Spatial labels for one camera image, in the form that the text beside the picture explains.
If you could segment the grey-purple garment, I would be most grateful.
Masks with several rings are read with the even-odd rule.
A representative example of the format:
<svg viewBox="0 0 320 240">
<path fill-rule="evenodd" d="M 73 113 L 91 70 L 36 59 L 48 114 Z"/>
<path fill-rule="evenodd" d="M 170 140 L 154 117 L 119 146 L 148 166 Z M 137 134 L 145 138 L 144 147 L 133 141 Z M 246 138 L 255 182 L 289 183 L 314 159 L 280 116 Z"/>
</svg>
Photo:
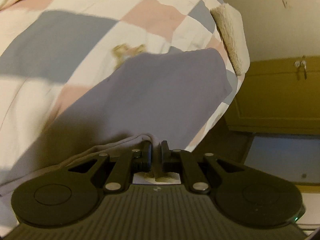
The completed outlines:
<svg viewBox="0 0 320 240">
<path fill-rule="evenodd" d="M 1 195 L 94 152 L 143 140 L 153 144 L 155 180 L 174 182 L 162 171 L 160 142 L 186 149 L 218 107 L 231 100 L 237 82 L 213 48 L 128 59 L 44 130 L 1 183 Z"/>
</svg>

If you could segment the yellow wooden door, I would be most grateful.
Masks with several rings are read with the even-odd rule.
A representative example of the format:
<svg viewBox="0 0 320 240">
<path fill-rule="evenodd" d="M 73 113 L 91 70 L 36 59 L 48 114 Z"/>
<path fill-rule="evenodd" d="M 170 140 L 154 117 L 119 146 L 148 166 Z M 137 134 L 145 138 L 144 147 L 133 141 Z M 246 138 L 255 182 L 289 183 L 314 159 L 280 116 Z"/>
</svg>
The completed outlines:
<svg viewBox="0 0 320 240">
<path fill-rule="evenodd" d="M 319 134 L 319 56 L 306 56 L 307 79 L 297 80 L 302 57 L 254 61 L 224 114 L 231 131 Z"/>
</svg>

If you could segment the white fluffy folded blanket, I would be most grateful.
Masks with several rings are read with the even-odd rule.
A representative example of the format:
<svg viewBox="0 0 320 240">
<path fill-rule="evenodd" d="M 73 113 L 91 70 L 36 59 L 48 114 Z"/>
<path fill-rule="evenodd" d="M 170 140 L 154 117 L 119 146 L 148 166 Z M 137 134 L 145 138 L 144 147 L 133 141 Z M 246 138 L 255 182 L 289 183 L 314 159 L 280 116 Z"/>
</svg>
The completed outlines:
<svg viewBox="0 0 320 240">
<path fill-rule="evenodd" d="M 247 73 L 250 67 L 242 15 L 228 3 L 210 11 L 225 44 L 230 62 L 237 76 Z"/>
</svg>

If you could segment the checkered patchwork quilt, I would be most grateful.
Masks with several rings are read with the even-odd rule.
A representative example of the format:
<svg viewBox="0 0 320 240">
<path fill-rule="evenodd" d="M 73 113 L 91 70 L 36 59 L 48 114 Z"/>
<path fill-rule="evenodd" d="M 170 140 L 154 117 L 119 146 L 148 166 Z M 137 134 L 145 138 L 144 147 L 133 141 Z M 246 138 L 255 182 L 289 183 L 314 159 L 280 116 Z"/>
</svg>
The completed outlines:
<svg viewBox="0 0 320 240">
<path fill-rule="evenodd" d="M 237 78 L 184 150 L 225 113 L 237 76 L 210 11 L 222 0 L 1 0 L 1 183 L 54 120 L 140 54 L 213 48 Z"/>
</svg>

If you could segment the keys in door lock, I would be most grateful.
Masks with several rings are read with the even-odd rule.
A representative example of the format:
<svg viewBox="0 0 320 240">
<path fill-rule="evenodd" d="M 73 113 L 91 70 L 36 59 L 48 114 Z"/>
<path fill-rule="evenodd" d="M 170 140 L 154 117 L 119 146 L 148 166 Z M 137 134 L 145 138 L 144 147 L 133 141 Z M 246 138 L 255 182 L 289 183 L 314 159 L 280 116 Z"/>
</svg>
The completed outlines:
<svg viewBox="0 0 320 240">
<path fill-rule="evenodd" d="M 296 68 L 296 76 L 297 80 L 300 80 L 300 71 L 302 70 L 304 80 L 307 79 L 307 67 L 306 67 L 306 56 L 302 56 L 301 60 L 297 60 L 294 62 L 294 67 Z"/>
</svg>

